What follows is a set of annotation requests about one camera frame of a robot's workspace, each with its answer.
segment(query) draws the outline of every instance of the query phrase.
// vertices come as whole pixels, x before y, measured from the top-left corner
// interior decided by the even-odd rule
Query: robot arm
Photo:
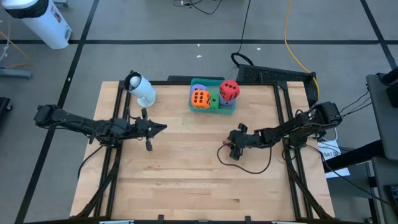
[[[231,152],[229,156],[238,161],[245,147],[266,148],[279,142],[282,137],[289,135],[290,145],[303,146],[308,136],[314,133],[325,135],[325,131],[337,127],[342,121],[337,106],[325,102],[315,105],[306,112],[296,114],[295,118],[275,128],[254,130],[254,134],[246,134],[248,127],[239,124],[239,130],[229,133]]]
[[[71,131],[83,133],[89,137],[90,143],[95,138],[101,145],[105,146],[115,146],[126,139],[146,138],[147,150],[151,151],[152,145],[149,139],[167,128],[165,124],[157,124],[148,120],[146,109],[142,109],[142,118],[134,118],[134,124],[130,124],[121,118],[94,121],[68,113],[57,105],[39,106],[37,110],[34,118],[37,126],[41,128],[61,126]]]

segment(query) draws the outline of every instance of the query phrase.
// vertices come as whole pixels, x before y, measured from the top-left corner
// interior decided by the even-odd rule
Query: black cable
[[[354,107],[354,109],[352,109],[350,112],[352,112],[352,111],[358,109],[360,106],[364,105],[368,100],[370,100],[370,97],[368,97],[368,98],[367,98],[364,102],[362,102],[360,105]]]
[[[249,8],[250,8],[250,3],[251,0],[249,0],[249,4],[248,4],[248,9],[246,10],[246,15],[244,17],[244,24],[243,24],[243,31],[242,31],[242,37],[241,37],[241,43],[239,45],[239,50],[235,53],[231,54],[231,59],[234,62],[234,64],[239,68],[239,63],[235,60],[235,56],[239,56],[241,57],[243,60],[245,60],[247,63],[249,63],[250,65],[254,65],[253,62],[250,60],[250,58],[246,57],[245,55],[241,54],[240,51],[242,49],[242,44],[243,44],[243,37],[244,37],[244,31],[246,29],[246,21],[248,19],[248,14],[249,14]]]
[[[293,158],[290,158],[289,160],[287,160],[286,157],[285,157],[285,149],[283,149],[282,150],[282,159],[284,161],[286,161],[286,162],[292,162],[297,157],[297,153],[300,150],[300,148],[293,148],[293,150],[294,150],[294,153],[295,153]]]
[[[203,10],[199,9],[198,7],[196,7],[196,4],[198,4],[201,1],[195,2],[195,3],[193,3],[192,0],[189,0],[189,1],[190,1],[190,5],[189,6],[193,6],[195,9],[198,9],[199,11],[203,12],[204,14],[208,14],[208,15],[214,14],[217,11],[217,9],[220,6],[220,4],[223,2],[223,0],[220,0],[220,2],[218,3],[217,7],[214,9],[213,12],[206,12],[206,11],[203,11]]]
[[[352,106],[353,104],[357,103],[359,100],[361,100],[361,99],[362,99],[364,96],[366,96],[368,93],[369,93],[369,90],[366,91],[366,93],[363,94],[361,97],[359,97],[354,103],[352,103],[352,104],[350,104],[350,105],[344,107],[341,111],[339,111],[339,113],[343,112],[343,110],[345,110],[345,109],[349,108],[350,106]]]
[[[327,144],[327,143],[324,143],[324,142],[320,142],[320,143],[325,144],[325,145],[330,146],[330,147],[335,147],[337,149],[340,149],[340,150],[343,150],[343,151],[346,151],[346,152],[351,152],[351,150],[343,149],[343,148],[340,148],[340,147],[337,147],[337,146],[333,146],[331,144]]]
[[[296,113],[294,114],[294,117],[297,117],[297,115],[299,114],[299,112],[300,112],[300,113],[304,113],[302,110],[298,109],[298,110],[296,111]]]
[[[350,114],[353,114],[353,113],[355,113],[355,112],[357,112],[357,111],[360,111],[361,109],[363,109],[363,108],[365,108],[365,107],[367,107],[367,106],[369,106],[369,105],[371,105],[372,103],[368,103],[368,104],[366,104],[365,106],[363,106],[363,107],[361,107],[361,108],[359,108],[359,109],[357,109],[357,110],[354,110],[354,111],[351,111],[351,112],[349,112],[349,113],[346,113],[346,114],[344,114],[343,116],[341,116],[341,118],[344,118],[345,116],[347,116],[347,115],[350,115]]]
[[[218,150],[217,150],[217,159],[219,160],[219,162],[220,162],[221,164],[223,164],[223,165],[225,165],[225,166],[237,167],[237,168],[239,168],[239,169],[241,169],[241,170],[243,170],[243,171],[245,171],[245,172],[247,172],[247,173],[249,173],[249,174],[262,174],[263,172],[265,172],[265,171],[268,169],[269,165],[271,164],[271,159],[272,159],[272,144],[274,143],[275,139],[276,139],[276,138],[273,138],[273,140],[271,141],[271,147],[269,148],[269,159],[268,159],[268,164],[267,164],[267,166],[266,166],[263,170],[261,170],[261,171],[259,171],[259,172],[252,172],[252,171],[247,170],[247,169],[245,169],[245,168],[243,168],[243,167],[241,167],[241,166],[239,166],[239,165],[236,165],[236,164],[226,164],[225,162],[223,162],[223,161],[220,159],[220,150],[221,150],[224,146],[229,146],[229,145],[231,145],[231,143],[226,143],[226,144],[222,145],[220,148],[218,148]]]
[[[175,7],[191,6],[191,5],[198,4],[198,3],[202,2],[202,1],[203,1],[203,0],[199,0],[198,2],[195,2],[195,3],[193,3],[193,4],[191,4],[191,3],[185,3],[185,4],[182,4],[182,5],[176,5],[176,4],[175,4],[176,2],[183,2],[183,1],[181,1],[181,0],[174,0],[173,6],[175,6]]]
[[[395,206],[393,206],[391,203],[389,203],[389,202],[387,202],[387,201],[385,201],[385,200],[383,200],[383,199],[381,199],[381,198],[375,196],[375,195],[372,194],[371,192],[368,192],[367,190],[363,189],[362,187],[360,187],[360,186],[354,184],[352,181],[348,180],[346,177],[343,177],[342,175],[338,174],[335,170],[331,169],[330,166],[328,165],[328,163],[326,162],[326,159],[325,159],[325,157],[323,156],[323,153],[322,153],[321,151],[319,151],[317,148],[315,148],[315,147],[313,147],[313,146],[309,146],[309,145],[306,145],[306,146],[312,148],[314,151],[319,152],[319,154],[321,155],[322,162],[324,163],[324,165],[325,165],[330,171],[334,172],[337,176],[343,178],[345,181],[347,181],[348,183],[350,183],[352,186],[356,187],[356,188],[359,189],[360,191],[365,192],[366,194],[370,195],[371,197],[374,197],[375,199],[379,200],[380,202],[385,203],[386,205],[389,205],[392,209],[395,209]]]
[[[100,149],[102,149],[103,147],[104,147],[104,146],[100,146],[99,148],[97,148],[93,153],[91,153],[91,154],[80,164],[79,170],[78,170],[78,172],[77,172],[77,179],[79,179],[81,168],[83,168],[83,166],[84,166],[84,164],[86,163],[86,161],[87,161],[89,158],[91,158],[92,156],[94,156],[94,155],[95,155]]]
[[[237,53],[239,53],[241,51],[241,49],[242,49],[244,30],[246,29],[246,21],[248,20],[250,3],[251,3],[251,0],[249,0],[248,8],[246,9],[246,15],[244,17],[243,31],[242,31],[242,37],[241,37],[241,44],[239,46],[239,50],[237,51]]]

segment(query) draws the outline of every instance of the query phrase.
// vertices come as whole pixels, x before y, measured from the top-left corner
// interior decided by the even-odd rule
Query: wire
[[[351,103],[350,105],[344,107],[341,111],[339,111],[339,113],[343,112],[343,110],[349,108],[350,106],[352,106],[353,104],[357,103],[359,100],[361,100],[364,96],[366,96],[369,93],[369,90],[366,91],[365,94],[363,94],[362,96],[360,96],[354,103]]]
[[[335,138],[333,139],[333,140],[327,140],[327,139],[325,139],[325,137],[323,136],[322,137],[322,139],[324,140],[324,141],[337,141],[337,139],[338,139],[338,135],[337,135],[337,129],[336,128],[333,128],[334,130],[335,130]]]
[[[294,113],[294,117],[296,117],[298,114],[300,113],[304,113],[302,110],[298,109],[295,113]]]
[[[370,100],[370,97],[367,98],[367,99],[366,99],[364,102],[362,102],[360,105],[354,107],[354,109],[352,109],[350,112],[352,112],[352,111],[356,110],[357,108],[359,108],[360,106],[364,105],[368,100]]]
[[[351,112],[349,112],[349,113],[346,113],[346,114],[344,114],[343,116],[341,116],[341,118],[344,118],[345,116],[347,116],[347,115],[350,115],[350,114],[353,114],[353,113],[355,113],[355,112],[357,112],[357,111],[360,111],[361,109],[363,109],[363,108],[365,108],[365,107],[367,107],[367,106],[369,106],[369,105],[371,105],[372,103],[368,103],[368,104],[366,104],[365,106],[363,106],[363,107],[361,107],[361,108],[359,108],[359,109],[357,109],[357,110],[354,110],[354,111],[351,111]]]
[[[190,1],[190,4],[191,4],[190,6],[193,6],[195,9],[198,9],[199,11],[203,12],[204,14],[208,14],[208,15],[214,14],[217,11],[217,9],[220,6],[220,4],[223,2],[223,0],[220,0],[220,2],[218,3],[217,7],[214,9],[213,12],[205,12],[205,11],[199,9],[198,7],[196,7],[196,4],[198,4],[199,2],[192,3],[192,0],[189,0],[189,1]]]
[[[91,153],[91,154],[80,164],[79,170],[78,170],[78,172],[77,172],[77,179],[79,179],[81,168],[83,168],[83,166],[85,165],[85,163],[87,162],[87,160],[88,160],[89,158],[91,158],[92,156],[94,156],[94,155],[95,155],[100,149],[102,149],[103,147],[104,147],[104,146],[100,146],[99,148],[97,148],[93,153]]]
[[[203,1],[203,0],[199,0],[198,2],[195,2],[195,3],[193,3],[193,4],[191,4],[191,3],[185,3],[185,4],[184,4],[184,1],[183,1],[183,0],[174,0],[173,6],[175,6],[175,7],[191,6],[191,5],[196,5],[196,4],[198,4],[198,3],[202,2],[202,1]]]
[[[331,144],[327,144],[327,143],[324,143],[324,142],[321,142],[322,144],[325,144],[325,145],[327,145],[327,146],[330,146],[330,147],[334,147],[334,148],[336,148],[336,149],[340,149],[340,150],[343,150],[343,151],[346,151],[346,152],[351,152],[351,150],[347,150],[347,149],[343,149],[343,148],[340,148],[340,147],[337,147],[337,146],[333,146],[333,145],[331,145]]]
[[[300,148],[293,148],[293,150],[294,150],[294,156],[293,156],[293,158],[290,158],[289,160],[287,160],[286,157],[285,157],[285,149],[283,149],[283,150],[282,150],[282,159],[283,159],[284,161],[286,161],[286,162],[292,162],[292,161],[297,157],[297,154],[298,154]]]
[[[1,54],[1,56],[0,56],[0,62],[2,61],[2,59],[4,58],[4,56],[6,55],[6,52],[7,52],[8,48],[9,48],[9,45],[10,45],[10,41],[9,41],[10,35],[11,35],[11,19],[10,19],[10,15],[8,15],[7,18],[8,18],[8,22],[7,22],[7,25],[8,25],[8,28],[7,28],[7,31],[8,31],[7,37],[8,37],[8,39],[7,39],[7,44],[6,44],[6,46],[3,48],[4,50],[3,50],[3,52],[2,52],[2,54]]]
[[[0,30],[0,35],[2,35],[5,39],[7,39],[7,41],[9,41],[17,50],[19,50],[20,53],[22,53],[25,58],[27,60],[30,60],[29,56],[27,54],[25,54],[25,52],[23,50],[21,50],[16,44],[13,43],[13,41],[10,40],[10,38],[8,38],[3,32],[1,32]]]
[[[18,68],[18,67],[23,67],[28,65],[27,63],[20,63],[20,64],[16,64],[16,65],[10,65],[8,67],[6,67],[6,69],[12,69],[12,68]]]
[[[263,172],[265,172],[265,171],[268,169],[269,165],[271,164],[271,159],[272,159],[272,144],[274,143],[275,139],[276,139],[276,138],[273,138],[273,139],[272,139],[272,141],[271,141],[271,147],[269,148],[269,159],[268,159],[268,164],[266,165],[266,167],[265,167],[263,170],[261,170],[261,171],[259,171],[259,172],[252,172],[252,171],[247,170],[247,169],[245,169],[245,168],[243,168],[243,167],[241,167],[241,166],[239,166],[239,165],[236,165],[236,164],[227,164],[227,163],[223,162],[223,161],[220,159],[220,150],[221,150],[224,146],[231,145],[231,143],[223,144],[220,148],[218,148],[218,150],[217,150],[217,159],[219,160],[219,162],[220,162],[221,164],[223,164],[223,165],[225,165],[225,166],[237,167],[237,168],[239,168],[239,169],[241,169],[241,170],[243,170],[243,171],[245,171],[245,172],[247,172],[247,173],[249,173],[249,174],[262,174]]]
[[[306,145],[306,146],[308,146],[308,147],[312,148],[313,150],[319,152],[319,154],[321,155],[323,164],[324,164],[330,171],[334,172],[337,176],[343,178],[345,181],[347,181],[348,183],[350,183],[352,186],[356,187],[356,188],[359,189],[360,191],[365,192],[366,194],[370,195],[371,197],[374,197],[375,199],[379,200],[380,202],[385,203],[386,205],[391,206],[392,209],[394,209],[394,210],[396,209],[395,206],[393,206],[391,203],[389,203],[389,202],[387,202],[386,200],[383,200],[383,199],[381,199],[381,198],[375,196],[375,195],[372,194],[371,192],[368,192],[367,190],[363,189],[362,187],[359,187],[358,185],[354,184],[352,181],[348,180],[346,177],[343,177],[342,175],[338,174],[335,170],[331,169],[330,166],[328,165],[328,163],[326,162],[325,157],[323,156],[323,153],[322,153],[321,151],[319,151],[317,148],[315,148],[315,147],[313,147],[313,146],[309,146],[309,145]]]
[[[242,31],[242,37],[241,37],[241,44],[240,44],[240,46],[239,46],[239,50],[237,51],[237,53],[239,53],[239,52],[241,51],[241,49],[242,49],[244,30],[246,29],[246,21],[248,20],[248,14],[249,14],[250,3],[251,3],[251,0],[249,0],[248,9],[246,10],[246,15],[245,15],[245,17],[244,17],[244,24],[243,24],[243,31]]]
[[[290,13],[290,8],[292,7],[292,0],[289,0],[289,6],[287,7],[287,12],[286,12],[286,16],[285,16],[285,23],[284,23],[284,41],[285,41],[285,45],[287,50],[289,51],[290,55],[294,58],[294,60],[298,63],[298,65],[300,65],[308,74],[310,74],[310,70],[308,70],[298,59],[297,57],[293,54],[293,52],[291,51],[289,45],[287,44],[287,40],[286,40],[286,27],[287,27],[287,21],[289,18],[289,13]],[[320,90],[319,90],[319,85],[317,82],[317,79],[315,77],[312,77],[313,83],[315,84],[315,88],[317,88],[317,96],[318,99],[320,97]]]

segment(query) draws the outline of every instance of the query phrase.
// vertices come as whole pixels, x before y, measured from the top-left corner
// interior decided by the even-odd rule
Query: green container
[[[220,95],[220,85],[222,84],[223,80],[208,80],[204,78],[192,78],[191,87],[195,84],[201,84],[206,86],[207,91],[209,91],[212,95],[218,94]],[[202,112],[202,113],[218,113],[218,114],[232,114],[236,109],[236,100],[233,105],[224,106],[219,104],[218,108],[215,109],[200,109],[193,107],[191,104],[191,96],[188,99],[188,106],[191,108],[193,112]]]

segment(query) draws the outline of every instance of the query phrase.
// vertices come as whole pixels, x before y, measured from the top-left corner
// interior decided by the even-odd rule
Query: wooden tabletop
[[[308,110],[303,84],[288,86],[293,111]],[[102,84],[94,119],[110,119],[117,87],[118,82]],[[245,215],[254,221],[295,220],[282,143],[272,148],[271,165],[259,175],[223,166],[216,157],[223,140],[239,123],[249,128],[248,133],[279,125],[273,87],[241,86],[232,115],[190,111],[187,85],[154,88],[157,98],[147,109],[149,119],[168,127],[152,140],[152,152],[146,151],[145,141],[124,142],[112,219],[155,220],[163,214],[166,220],[244,220]],[[132,116],[141,115],[135,96],[130,109]],[[307,144],[317,147],[315,140]],[[97,147],[97,142],[87,145],[85,156]],[[105,150],[97,153],[81,170],[71,215],[80,212],[98,189],[104,154]],[[252,171],[262,170],[269,158],[268,149],[245,149],[238,162],[228,154],[227,147],[222,149],[221,159]],[[304,148],[302,157],[308,189],[334,215],[319,153]],[[305,217],[303,196],[299,189],[297,193]],[[106,192],[101,214],[107,201]]]

